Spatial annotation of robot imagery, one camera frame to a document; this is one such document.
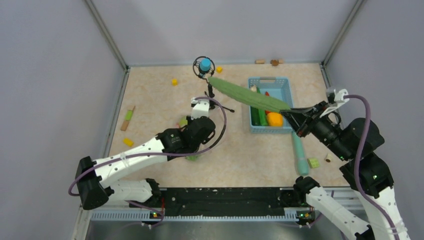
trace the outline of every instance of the beige tabletop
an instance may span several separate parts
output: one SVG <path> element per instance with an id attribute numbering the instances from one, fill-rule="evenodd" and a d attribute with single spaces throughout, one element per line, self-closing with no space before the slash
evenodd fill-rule
<path id="1" fill-rule="evenodd" d="M 309 107 L 326 99 L 325 84 L 317 63 L 222 65 L 216 77 L 247 87 L 249 77 L 288 77 L 295 107 Z M 172 86 L 172 79 L 178 80 Z M 192 66 L 132 67 L 126 85 L 110 154 L 130 149 L 124 138 L 141 145 L 168 128 L 176 128 L 181 117 L 191 113 L 191 98 L 204 96 L 207 84 L 197 78 Z M 155 179 L 160 187 L 291 187 L 299 176 L 290 134 L 252 134 L 249 131 L 249 108 L 218 91 L 215 99 L 226 111 L 227 129 L 220 143 L 196 161 L 175 158 L 145 167 L 125 180 Z M 127 108 L 135 111 L 126 131 L 121 131 Z M 217 108 L 209 111 L 216 124 L 216 135 L 223 126 Z M 336 158 L 324 161 L 330 151 L 313 135 L 302 138 L 305 156 L 317 158 L 320 167 L 309 175 L 325 187 L 347 186 L 339 167 L 345 162 Z"/>

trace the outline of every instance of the blue plastic basket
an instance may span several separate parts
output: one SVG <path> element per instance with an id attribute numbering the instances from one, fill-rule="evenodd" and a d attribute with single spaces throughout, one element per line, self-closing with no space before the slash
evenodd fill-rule
<path id="1" fill-rule="evenodd" d="M 293 108 L 292 90 L 289 79 L 282 76 L 253 76 L 247 80 L 248 88 L 257 86 L 261 94 L 269 93 L 270 97 L 280 99 Z M 252 125 L 252 110 L 249 107 L 250 132 L 253 134 L 289 134 L 292 127 L 284 119 L 282 127 L 277 126 L 254 126 Z"/>

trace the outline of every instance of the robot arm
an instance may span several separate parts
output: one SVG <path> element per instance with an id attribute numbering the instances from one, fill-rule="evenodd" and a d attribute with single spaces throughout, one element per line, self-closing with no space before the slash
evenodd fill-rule
<path id="1" fill-rule="evenodd" d="M 81 159 L 75 178 L 95 168 L 76 183 L 82 208 L 95 209 L 107 201 L 134 200 L 147 204 L 159 201 L 161 192 L 153 179 L 119 179 L 149 165 L 170 161 L 177 157 L 173 154 L 195 153 L 200 144 L 208 143 L 215 136 L 215 124 L 208 118 L 209 101 L 192 99 L 191 103 L 193 110 L 187 117 L 188 125 L 166 129 L 148 142 L 117 155 L 96 160 L 89 156 Z"/>
<path id="2" fill-rule="evenodd" d="M 348 239 L 406 240 L 409 236 L 396 206 L 392 175 L 387 164 L 373 152 L 384 143 L 384 138 L 372 121 L 360 156 L 362 160 L 359 165 L 359 179 L 366 196 L 382 208 L 393 221 L 397 236 L 384 214 L 358 191 L 354 177 L 354 159 L 365 119 L 357 118 L 345 129 L 341 129 L 341 118 L 334 111 L 347 102 L 347 99 L 344 99 L 347 94 L 345 89 L 339 92 L 333 91 L 327 95 L 328 102 L 320 102 L 311 108 L 282 111 L 281 114 L 299 137 L 312 133 L 341 160 L 349 161 L 340 168 L 340 171 L 364 206 L 369 224 L 327 196 L 322 187 L 311 177 L 299 177 L 296 180 L 293 186 L 296 198 L 301 204 L 307 203 L 323 213 Z M 336 122 L 330 120 L 329 113 L 336 116 Z"/>

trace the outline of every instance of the cucumber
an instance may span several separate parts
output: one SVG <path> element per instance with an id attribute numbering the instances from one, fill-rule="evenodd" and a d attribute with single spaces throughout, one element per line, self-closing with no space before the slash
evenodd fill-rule
<path id="1" fill-rule="evenodd" d="M 250 114 L 251 114 L 251 122 L 253 126 L 260 126 L 261 121 L 259 120 L 259 110 L 254 107 L 250 107 Z"/>
<path id="2" fill-rule="evenodd" d="M 263 94 L 252 92 L 248 88 L 238 86 L 234 83 L 225 81 L 223 79 L 211 76 L 208 78 L 209 83 L 222 94 L 240 102 L 252 106 L 256 109 L 262 109 L 270 112 L 279 113 L 281 110 L 289 110 L 290 106 L 272 96 L 265 96 Z"/>
<path id="3" fill-rule="evenodd" d="M 256 86 L 256 92 L 261 94 L 261 91 L 259 89 L 258 86 Z M 268 121 L 267 121 L 267 114 L 265 113 L 265 110 L 263 109 L 258 109 L 257 110 L 259 113 L 259 121 L 260 121 L 260 125 L 261 126 L 268 126 Z"/>

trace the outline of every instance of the red pepper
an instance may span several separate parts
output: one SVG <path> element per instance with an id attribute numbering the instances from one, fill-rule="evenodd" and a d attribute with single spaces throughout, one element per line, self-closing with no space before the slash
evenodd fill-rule
<path id="1" fill-rule="evenodd" d="M 268 97 L 270 96 L 270 94 L 267 91 L 265 92 L 265 95 L 268 96 Z"/>

